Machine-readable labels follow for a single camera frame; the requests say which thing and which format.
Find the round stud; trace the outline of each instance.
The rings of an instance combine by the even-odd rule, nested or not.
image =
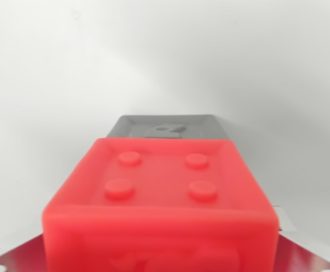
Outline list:
[[[187,166],[193,169],[203,169],[209,164],[208,157],[200,153],[189,154],[185,161]]]
[[[134,166],[141,162],[141,155],[137,152],[123,152],[119,155],[119,163],[125,166]]]
[[[217,198],[217,187],[208,181],[197,180],[189,185],[190,197],[199,202],[210,202]]]
[[[104,187],[105,196],[111,200],[129,199],[135,191],[132,180],[117,178],[110,180]]]

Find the white wall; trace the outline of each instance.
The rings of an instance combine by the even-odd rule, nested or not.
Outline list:
[[[330,244],[330,1],[0,0],[0,238],[125,113],[222,116]]]

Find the red toy block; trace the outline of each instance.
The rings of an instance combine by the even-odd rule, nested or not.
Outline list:
[[[43,213],[49,272],[271,272],[278,220],[230,140],[97,140]]]

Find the block top face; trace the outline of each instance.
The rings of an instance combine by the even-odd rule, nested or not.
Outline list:
[[[213,115],[122,116],[108,137],[227,139]]]
[[[68,205],[274,213],[230,140],[98,139],[48,207]]]

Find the engraved symbol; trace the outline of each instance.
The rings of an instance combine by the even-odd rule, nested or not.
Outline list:
[[[183,130],[183,124],[162,124],[146,131],[145,138],[180,139]]]

